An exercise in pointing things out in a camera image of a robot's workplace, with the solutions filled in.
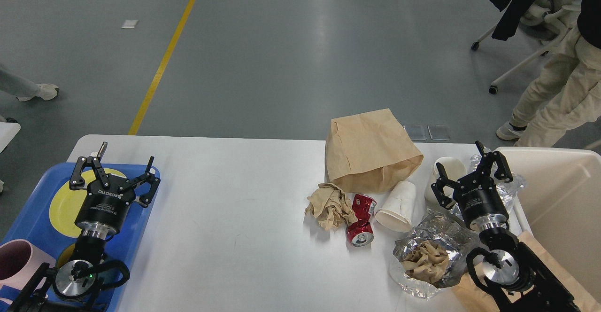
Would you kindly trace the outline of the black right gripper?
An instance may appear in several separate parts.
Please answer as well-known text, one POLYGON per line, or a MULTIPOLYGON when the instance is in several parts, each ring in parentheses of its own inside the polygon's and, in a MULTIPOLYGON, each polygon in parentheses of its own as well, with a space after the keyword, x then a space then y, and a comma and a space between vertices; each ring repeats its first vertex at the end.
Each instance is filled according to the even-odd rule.
POLYGON ((475 232, 506 228, 509 214, 496 184, 511 183, 514 177, 502 153, 486 149, 478 140, 475 145, 481 156, 475 169, 475 178, 469 174, 453 181, 448 178, 444 165, 436 162, 439 175, 431 188, 440 207, 450 210, 455 203, 458 204, 466 228, 475 232), (453 196, 446 195, 445 188, 452 188, 453 196))

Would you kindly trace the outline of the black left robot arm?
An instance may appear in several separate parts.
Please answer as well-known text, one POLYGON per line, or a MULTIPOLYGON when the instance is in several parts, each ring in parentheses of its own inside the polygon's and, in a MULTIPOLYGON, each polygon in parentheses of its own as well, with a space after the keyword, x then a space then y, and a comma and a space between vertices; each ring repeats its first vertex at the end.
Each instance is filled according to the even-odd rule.
POLYGON ((3 312, 114 312, 160 173, 101 164, 107 149, 46 171, 1 245, 3 312))

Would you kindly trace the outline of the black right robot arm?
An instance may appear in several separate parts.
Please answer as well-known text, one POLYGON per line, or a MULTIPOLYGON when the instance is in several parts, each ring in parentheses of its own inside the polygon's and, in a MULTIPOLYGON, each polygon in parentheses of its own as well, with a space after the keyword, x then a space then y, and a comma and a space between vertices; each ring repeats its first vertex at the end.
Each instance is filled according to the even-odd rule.
POLYGON ((475 171, 449 179, 436 163, 438 179, 431 185, 441 207, 459 207, 465 226, 478 233, 483 247, 466 257, 475 286, 493 297, 501 312, 578 312, 574 296, 524 242, 509 230, 509 214, 496 185, 511 183, 505 156, 475 145, 480 160, 475 171))

